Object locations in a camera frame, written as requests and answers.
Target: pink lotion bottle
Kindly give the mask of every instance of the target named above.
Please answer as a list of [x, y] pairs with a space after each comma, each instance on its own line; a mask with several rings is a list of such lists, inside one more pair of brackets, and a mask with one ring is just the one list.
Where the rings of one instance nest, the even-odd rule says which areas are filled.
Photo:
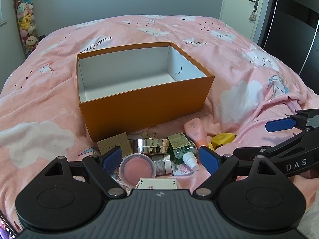
[[197, 150], [199, 150], [201, 146], [208, 147], [206, 141], [207, 133], [199, 118], [194, 118], [186, 122], [184, 124], [184, 130], [186, 135], [195, 143]]

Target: black wardrobe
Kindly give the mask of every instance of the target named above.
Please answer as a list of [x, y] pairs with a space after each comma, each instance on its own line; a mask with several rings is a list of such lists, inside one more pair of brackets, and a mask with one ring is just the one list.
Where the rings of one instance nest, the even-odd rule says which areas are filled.
[[260, 43], [319, 94], [319, 0], [273, 0]]

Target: white bottle cap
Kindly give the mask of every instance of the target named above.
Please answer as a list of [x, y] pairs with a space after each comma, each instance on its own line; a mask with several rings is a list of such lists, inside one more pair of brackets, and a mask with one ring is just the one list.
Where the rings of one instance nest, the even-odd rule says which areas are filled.
[[199, 170], [199, 165], [197, 163], [197, 159], [192, 152], [187, 152], [183, 155], [184, 163], [189, 166], [193, 171]]

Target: wall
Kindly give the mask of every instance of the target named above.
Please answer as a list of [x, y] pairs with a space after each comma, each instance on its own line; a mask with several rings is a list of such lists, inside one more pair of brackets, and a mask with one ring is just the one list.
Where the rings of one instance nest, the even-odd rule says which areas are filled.
[[[23, 62], [12, 3], [13, 0], [1, 0], [4, 20], [8, 23], [0, 27], [0, 73], [6, 77]], [[39, 35], [48, 35], [66, 26], [129, 14], [218, 18], [221, 4], [222, 0], [34, 0], [34, 14]]]
[[7, 23], [0, 26], [0, 91], [8, 76], [21, 65], [25, 57], [20, 43], [15, 20], [13, 0], [1, 0], [3, 20]]

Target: pink bedsheet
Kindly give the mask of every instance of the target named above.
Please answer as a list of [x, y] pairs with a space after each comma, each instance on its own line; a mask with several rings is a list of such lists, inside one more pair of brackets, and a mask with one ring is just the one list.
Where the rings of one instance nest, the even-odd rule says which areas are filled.
[[[96, 147], [78, 106], [76, 55], [158, 41], [174, 42], [216, 78], [201, 112], [137, 131], [131, 138], [165, 138], [199, 117], [210, 135], [237, 134], [233, 143], [217, 150], [229, 154], [236, 147], [279, 144], [299, 131], [267, 133], [267, 121], [319, 108], [319, 96], [296, 73], [214, 18], [122, 16], [57, 30], [10, 75], [0, 95], [0, 209], [18, 230], [14, 200], [32, 178], [56, 156], [78, 161]], [[193, 191], [208, 176], [201, 166], [179, 182]], [[306, 197], [309, 212], [319, 179], [296, 176], [294, 183]]]

